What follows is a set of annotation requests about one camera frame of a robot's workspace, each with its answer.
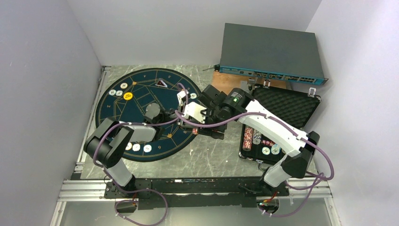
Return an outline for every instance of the stack of poker chips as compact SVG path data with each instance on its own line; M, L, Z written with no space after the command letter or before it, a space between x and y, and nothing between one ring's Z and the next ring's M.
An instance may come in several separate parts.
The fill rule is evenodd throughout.
M252 143L254 143L254 145L258 145L261 143L261 140L262 140L262 133L254 129L254 137L252 139Z
M252 147L252 134L254 133L254 129L249 127L249 126L245 126L245 130L244 130L244 141L242 142L242 150L243 151L251 151L251 147Z

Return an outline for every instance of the yellow poker chip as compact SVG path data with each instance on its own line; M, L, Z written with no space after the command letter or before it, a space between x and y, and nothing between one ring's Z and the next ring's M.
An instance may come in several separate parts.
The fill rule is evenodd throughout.
M123 99L125 99L125 100L130 100L132 98L133 98L133 93L131 93L131 92L127 92L123 95Z

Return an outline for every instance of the gray wall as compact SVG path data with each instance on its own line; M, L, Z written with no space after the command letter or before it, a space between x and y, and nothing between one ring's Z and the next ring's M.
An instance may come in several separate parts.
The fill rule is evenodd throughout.
M330 185L344 226L398 225L398 9L395 0L324 0L307 28L331 79L317 87L323 101L307 129L334 163Z
M217 64L224 23L305 31L321 0L68 0L102 65Z
M0 6L0 224L49 225L100 63L64 0Z

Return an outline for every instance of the gray marble surface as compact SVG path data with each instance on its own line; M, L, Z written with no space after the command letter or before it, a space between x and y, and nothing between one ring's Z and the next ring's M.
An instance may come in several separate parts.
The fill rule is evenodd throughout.
M100 88L101 95L107 87L123 75L152 67L168 68L181 72L190 77L201 90L212 82L214 72L212 69L203 71L212 67L212 65L112 66L103 86ZM225 132L224 140L215 140L199 135L181 151L159 161L135 162L126 159L123 161L137 178L260 176L262 171L258 169L256 162L238 157L241 125L235 121L230 122ZM90 134L94 131L94 126L95 123L92 121ZM313 162L308 171L317 173ZM104 176L105 174L99 167L93 165L93 160L88 156L81 178L99 179Z

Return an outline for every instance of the robotic arm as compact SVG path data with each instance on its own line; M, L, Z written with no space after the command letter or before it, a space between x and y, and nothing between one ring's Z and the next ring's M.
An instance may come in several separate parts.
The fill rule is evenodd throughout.
M268 168L262 175L261 184L266 189L272 191L291 177L305 176L315 152L306 141L316 144L319 141L317 133L307 134L288 125L239 88L233 89L229 95L226 95L208 85L198 96L201 105L195 102L186 104L186 97L185 90L177 94L179 101L177 111L161 109L158 104L148 105L144 124L126 123L125 126L114 130L108 135L113 140L106 139L95 155L95 150L106 132L120 123L111 118L105 119L86 141L85 152L101 164L123 190L134 191L137 189L136 179L121 159L128 142L151 142L159 139L163 132L159 124L167 121L176 122L181 129L191 130L194 134L223 139L224 131L227 129L226 120L237 120L260 131L279 144L286 153L278 163Z

